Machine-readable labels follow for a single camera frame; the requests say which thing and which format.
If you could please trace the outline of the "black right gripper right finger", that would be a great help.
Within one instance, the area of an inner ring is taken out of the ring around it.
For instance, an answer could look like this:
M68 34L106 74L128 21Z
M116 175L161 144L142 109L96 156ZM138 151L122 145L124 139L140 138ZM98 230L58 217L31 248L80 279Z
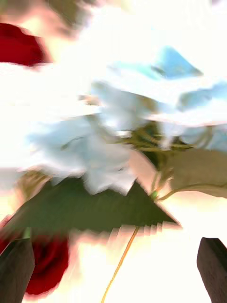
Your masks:
M213 303L227 302L227 248L218 238L200 241L197 268Z

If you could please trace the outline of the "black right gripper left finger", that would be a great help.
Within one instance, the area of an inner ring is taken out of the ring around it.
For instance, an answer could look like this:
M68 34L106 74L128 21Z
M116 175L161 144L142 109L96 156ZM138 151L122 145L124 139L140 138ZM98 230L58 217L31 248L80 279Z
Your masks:
M35 268L29 239L11 242L0 254L0 303L20 303Z

